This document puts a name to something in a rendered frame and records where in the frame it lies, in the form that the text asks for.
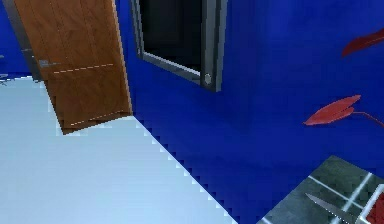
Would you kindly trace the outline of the grey framed dark window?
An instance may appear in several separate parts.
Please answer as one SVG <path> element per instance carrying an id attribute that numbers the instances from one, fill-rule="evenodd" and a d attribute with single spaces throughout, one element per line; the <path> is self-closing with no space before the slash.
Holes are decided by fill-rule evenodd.
<path id="1" fill-rule="evenodd" d="M 137 57 L 219 92 L 228 0 L 130 0 Z"/>

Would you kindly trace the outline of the brown wooden room door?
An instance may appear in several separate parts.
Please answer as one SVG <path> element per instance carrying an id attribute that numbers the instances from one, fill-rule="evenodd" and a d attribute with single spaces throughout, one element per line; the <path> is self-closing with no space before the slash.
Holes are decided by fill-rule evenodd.
<path id="1" fill-rule="evenodd" d="M 115 0 L 14 0 L 61 131 L 130 116 Z M 38 60 L 62 63 L 40 68 Z"/>

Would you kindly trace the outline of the red leaved house plant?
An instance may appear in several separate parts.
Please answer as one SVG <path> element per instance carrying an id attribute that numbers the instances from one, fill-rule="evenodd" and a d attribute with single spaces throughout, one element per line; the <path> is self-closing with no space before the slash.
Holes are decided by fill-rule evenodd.
<path id="1" fill-rule="evenodd" d="M 344 47 L 341 56 L 346 57 L 354 52 L 366 49 L 381 42 L 384 42 L 384 28 L 374 33 L 354 38 Z M 359 114 L 376 122 L 384 128 L 384 122 L 378 118 L 367 112 L 355 110 L 354 104 L 360 99 L 361 95 L 357 94 L 334 101 L 317 110 L 304 121 L 303 124 L 306 126 L 326 125 L 347 118 L 350 115 Z"/>

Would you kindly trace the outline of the grey tiled worktop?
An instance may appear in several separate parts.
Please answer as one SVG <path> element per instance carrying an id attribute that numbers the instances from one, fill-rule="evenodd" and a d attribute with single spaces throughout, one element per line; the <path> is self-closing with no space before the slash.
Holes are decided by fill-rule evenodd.
<path id="1" fill-rule="evenodd" d="M 383 178 L 330 156 L 256 224 L 345 224 L 306 194 L 358 216 L 379 184 Z"/>

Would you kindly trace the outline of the silver knife blade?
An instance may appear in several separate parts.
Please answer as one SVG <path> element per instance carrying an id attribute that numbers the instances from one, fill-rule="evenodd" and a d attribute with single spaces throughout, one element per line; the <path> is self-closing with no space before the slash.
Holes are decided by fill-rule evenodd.
<path id="1" fill-rule="evenodd" d="M 353 215 L 351 215 L 348 212 L 345 212 L 339 208 L 337 208 L 335 205 L 330 204 L 314 195 L 311 195 L 309 193 L 306 193 L 306 196 L 312 200 L 315 204 L 319 205 L 323 209 L 325 209 L 327 212 L 333 214 L 335 217 L 343 221 L 345 224 L 355 224 L 357 218 Z"/>

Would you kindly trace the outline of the red and white box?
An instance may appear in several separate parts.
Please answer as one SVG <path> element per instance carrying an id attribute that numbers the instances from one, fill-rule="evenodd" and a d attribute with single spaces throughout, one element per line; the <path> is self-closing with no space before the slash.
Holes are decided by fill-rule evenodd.
<path id="1" fill-rule="evenodd" d="M 357 218 L 356 224 L 384 224 L 384 184 L 380 184 Z"/>

